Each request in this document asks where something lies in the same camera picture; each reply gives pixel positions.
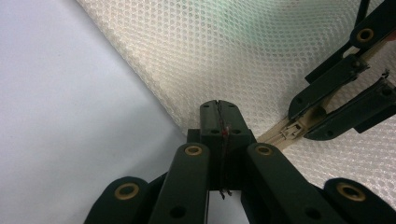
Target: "white mesh fabric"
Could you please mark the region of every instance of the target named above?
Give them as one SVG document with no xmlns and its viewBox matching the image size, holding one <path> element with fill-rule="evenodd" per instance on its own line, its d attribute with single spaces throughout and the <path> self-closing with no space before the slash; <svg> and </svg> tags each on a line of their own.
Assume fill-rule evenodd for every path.
<svg viewBox="0 0 396 224">
<path fill-rule="evenodd" d="M 261 135 L 283 119 L 304 77 L 347 42 L 359 1 L 78 0 L 98 27 L 186 132 L 199 105 L 239 106 Z M 371 10 L 380 2 L 372 1 Z M 335 97 L 341 105 L 396 71 L 396 43 L 369 61 L 367 72 Z M 396 83 L 395 77 L 389 78 Z M 284 152 L 312 183 L 357 180 L 396 207 L 396 118 L 363 134 L 302 140 Z"/>
</svg>

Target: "mesh bag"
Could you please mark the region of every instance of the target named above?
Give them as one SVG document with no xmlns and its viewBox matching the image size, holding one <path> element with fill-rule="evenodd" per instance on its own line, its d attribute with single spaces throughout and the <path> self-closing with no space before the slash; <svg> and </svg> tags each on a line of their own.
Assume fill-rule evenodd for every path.
<svg viewBox="0 0 396 224">
<path fill-rule="evenodd" d="M 78 1 L 183 132 L 198 127 L 200 104 L 221 99 L 239 106 L 256 136 L 287 115 L 304 77 L 347 42 L 359 8 L 351 0 Z M 394 74 L 395 55 L 396 41 L 389 42 L 332 106 L 386 68 Z M 396 207 L 395 133 L 393 117 L 363 134 L 304 139 L 284 153 L 313 184 L 351 178 Z"/>
</svg>

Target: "mesh laundry bag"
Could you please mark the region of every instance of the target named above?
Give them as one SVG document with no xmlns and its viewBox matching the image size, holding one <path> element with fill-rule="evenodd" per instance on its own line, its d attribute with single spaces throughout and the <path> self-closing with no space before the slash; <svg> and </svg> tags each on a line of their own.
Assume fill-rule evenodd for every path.
<svg viewBox="0 0 396 224">
<path fill-rule="evenodd" d="M 348 40 L 359 2 L 318 0 L 78 0 L 183 132 L 197 128 L 199 105 L 235 103 L 256 136 L 287 115 L 304 77 Z M 373 1 L 370 11 L 380 4 Z M 386 68 L 395 82 L 396 41 L 345 86 L 336 108 Z M 357 180 L 396 207 L 396 118 L 363 134 L 303 139 L 284 150 L 310 181 Z"/>
</svg>

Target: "brass ring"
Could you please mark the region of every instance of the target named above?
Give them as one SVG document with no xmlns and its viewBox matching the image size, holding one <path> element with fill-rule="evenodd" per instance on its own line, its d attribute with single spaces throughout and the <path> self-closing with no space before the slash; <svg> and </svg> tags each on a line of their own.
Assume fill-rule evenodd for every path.
<svg viewBox="0 0 396 224">
<path fill-rule="evenodd" d="M 348 198 L 349 200 L 355 202 L 363 202 L 364 200 L 366 200 L 366 195 L 363 193 L 363 191 L 350 184 L 338 183 L 337 190 L 341 195 Z"/>
<path fill-rule="evenodd" d="M 133 188 L 132 192 L 130 193 L 121 193 L 121 191 L 125 188 Z M 123 185 L 120 185 L 116 191 L 114 192 L 114 196 L 119 199 L 119 200 L 128 200 L 132 199 L 134 196 L 137 195 L 139 192 L 139 186 L 137 186 L 135 183 L 126 183 Z"/>
<path fill-rule="evenodd" d="M 369 28 L 365 28 L 365 29 L 360 30 L 358 32 L 358 35 L 357 35 L 358 41 L 361 42 L 361 43 L 368 42 L 371 39 L 373 39 L 373 37 L 374 37 L 374 31 L 372 29 L 369 29 Z"/>
<path fill-rule="evenodd" d="M 202 149 L 198 146 L 191 146 L 186 147 L 186 149 L 184 149 L 184 152 L 186 152 L 186 154 L 189 156 L 198 156 L 202 153 Z"/>
<path fill-rule="evenodd" d="M 273 150 L 269 147 L 264 147 L 264 146 L 258 146 L 256 147 L 256 151 L 263 155 L 263 156 L 269 156 L 273 153 Z"/>
</svg>

